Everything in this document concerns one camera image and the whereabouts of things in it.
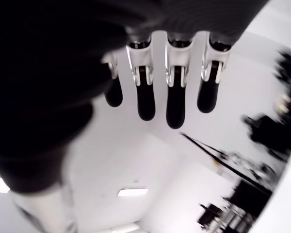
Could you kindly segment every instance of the silver metal bracket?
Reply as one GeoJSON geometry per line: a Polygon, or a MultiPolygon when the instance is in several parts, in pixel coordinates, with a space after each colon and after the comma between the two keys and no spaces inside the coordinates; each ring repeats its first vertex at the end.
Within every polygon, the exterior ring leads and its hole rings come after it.
{"type": "Polygon", "coordinates": [[[174,86],[175,66],[181,66],[181,87],[185,87],[187,80],[186,76],[189,72],[189,65],[191,60],[191,51],[193,42],[184,48],[177,48],[172,46],[168,39],[165,41],[165,68],[166,68],[166,82],[169,87],[174,86]]]}
{"type": "Polygon", "coordinates": [[[204,48],[203,58],[202,58],[202,70],[201,70],[201,77],[205,82],[209,80],[213,61],[219,62],[215,82],[216,83],[220,82],[221,72],[226,68],[226,64],[227,64],[230,53],[231,53],[231,49],[229,49],[228,51],[215,50],[210,45],[210,33],[207,33],[206,45],[204,48]]]}
{"type": "Polygon", "coordinates": [[[153,43],[143,49],[133,49],[130,46],[126,46],[127,55],[129,59],[129,65],[133,74],[134,82],[136,86],[140,86],[140,72],[139,67],[145,66],[146,83],[148,85],[153,84],[153,43]]]}
{"type": "Polygon", "coordinates": [[[117,59],[115,58],[114,54],[111,52],[106,53],[102,57],[101,63],[109,65],[112,79],[116,79],[116,77],[118,76],[118,69],[117,69],[117,59]]]}

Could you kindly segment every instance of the cable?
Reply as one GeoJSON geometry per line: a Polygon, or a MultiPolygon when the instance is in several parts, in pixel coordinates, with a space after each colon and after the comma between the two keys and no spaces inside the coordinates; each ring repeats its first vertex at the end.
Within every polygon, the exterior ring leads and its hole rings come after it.
{"type": "Polygon", "coordinates": [[[215,161],[217,161],[219,164],[223,165],[224,167],[226,167],[227,169],[229,169],[230,171],[234,172],[236,175],[240,176],[242,179],[246,180],[247,182],[251,183],[255,188],[257,188],[258,190],[260,190],[261,192],[263,192],[264,194],[270,196],[272,194],[272,191],[265,188],[264,186],[262,186],[261,184],[255,182],[254,180],[252,180],[251,178],[245,176],[244,174],[242,174],[241,172],[239,172],[238,170],[232,168],[230,165],[224,163],[221,159],[219,159],[217,156],[211,154],[208,150],[206,150],[205,148],[203,148],[201,145],[199,145],[196,141],[194,141],[193,138],[189,137],[188,135],[186,135],[185,133],[180,133],[182,136],[184,136],[185,138],[187,138],[189,141],[191,141],[192,143],[194,143],[197,147],[199,147],[202,151],[204,151],[206,154],[208,154],[211,158],[213,158],[215,161]]]}
{"type": "Polygon", "coordinates": [[[194,139],[194,138],[192,138],[191,137],[191,139],[193,139],[195,142],[198,142],[198,143],[200,143],[200,144],[203,144],[204,146],[206,146],[206,147],[208,147],[208,148],[210,148],[210,149],[212,149],[212,150],[214,150],[214,151],[216,151],[216,152],[218,152],[218,153],[220,153],[220,154],[224,154],[222,151],[219,151],[219,150],[217,150],[216,148],[213,148],[213,147],[211,147],[211,146],[209,146],[209,145],[207,145],[207,144],[205,144],[205,143],[203,143],[203,142],[201,142],[201,141],[198,141],[197,139],[194,139]]]}

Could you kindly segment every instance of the prosthetic hand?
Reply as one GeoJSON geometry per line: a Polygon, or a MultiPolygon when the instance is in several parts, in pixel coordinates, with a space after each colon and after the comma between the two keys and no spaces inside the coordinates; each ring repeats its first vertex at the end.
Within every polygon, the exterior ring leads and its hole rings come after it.
{"type": "Polygon", "coordinates": [[[210,112],[231,45],[266,2],[0,2],[0,176],[27,219],[44,233],[77,232],[65,202],[62,163],[70,142],[94,114],[92,98],[105,93],[109,105],[122,102],[121,92],[114,92],[122,77],[116,75],[116,61],[105,54],[128,44],[138,112],[151,120],[155,102],[150,35],[167,31],[166,117],[170,127],[179,128],[185,119],[194,34],[211,32],[198,98],[199,109],[210,112]],[[212,39],[213,34],[219,39],[212,39]]]}

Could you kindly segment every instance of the equipment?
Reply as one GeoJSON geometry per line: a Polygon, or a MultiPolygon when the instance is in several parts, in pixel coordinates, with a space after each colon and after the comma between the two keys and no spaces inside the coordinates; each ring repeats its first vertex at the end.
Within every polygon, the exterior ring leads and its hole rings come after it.
{"type": "Polygon", "coordinates": [[[230,198],[224,198],[226,206],[221,210],[213,204],[197,221],[209,233],[247,233],[259,217],[271,194],[240,181],[230,198]]]}
{"type": "MultiPolygon", "coordinates": [[[[155,115],[151,40],[153,31],[164,30],[167,32],[165,42],[168,86],[166,120],[171,128],[178,129],[185,120],[186,77],[189,72],[195,33],[202,30],[209,31],[201,64],[201,84],[197,107],[203,113],[210,113],[216,106],[221,72],[227,65],[232,46],[266,2],[266,0],[239,2],[163,0],[160,2],[160,7],[162,15],[165,17],[160,20],[153,19],[152,22],[149,21],[135,27],[127,24],[126,32],[129,34],[127,53],[137,87],[140,118],[148,121],[155,115]]],[[[128,11],[135,11],[132,6],[126,7],[128,11]]],[[[149,12],[146,10],[145,8],[143,14],[149,17],[149,12]]]]}
{"type": "Polygon", "coordinates": [[[219,151],[211,146],[208,146],[198,140],[195,140],[185,133],[181,133],[186,139],[194,143],[197,147],[208,154],[214,161],[218,164],[226,167],[236,175],[238,175],[243,180],[249,182],[257,189],[264,193],[270,193],[271,190],[275,188],[279,177],[274,172],[274,170],[267,164],[257,164],[254,161],[244,158],[238,152],[223,152],[219,151]],[[218,153],[218,155],[213,155],[204,147],[208,147],[211,150],[218,153]]]}
{"type": "Polygon", "coordinates": [[[278,160],[286,162],[291,152],[291,54],[281,53],[280,67],[275,75],[288,88],[276,103],[279,120],[261,115],[256,119],[243,117],[243,122],[250,127],[250,138],[267,147],[268,153],[278,160]]]}

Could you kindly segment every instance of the black fingertip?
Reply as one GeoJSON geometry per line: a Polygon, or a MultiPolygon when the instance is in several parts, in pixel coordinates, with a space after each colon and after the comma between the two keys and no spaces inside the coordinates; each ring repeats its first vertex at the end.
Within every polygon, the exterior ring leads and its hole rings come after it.
{"type": "Polygon", "coordinates": [[[219,84],[215,81],[201,80],[197,98],[197,107],[202,113],[210,113],[216,106],[219,84]]]}
{"type": "Polygon", "coordinates": [[[155,116],[153,85],[142,83],[137,87],[138,113],[142,120],[149,121],[155,116]]]}
{"type": "Polygon", "coordinates": [[[185,120],[185,87],[181,87],[181,72],[181,67],[175,67],[174,85],[168,87],[166,120],[172,129],[180,128],[185,120]]]}
{"type": "Polygon", "coordinates": [[[123,101],[123,93],[121,88],[120,79],[117,76],[116,79],[112,80],[110,89],[105,92],[107,103],[111,107],[118,107],[123,101]]]}

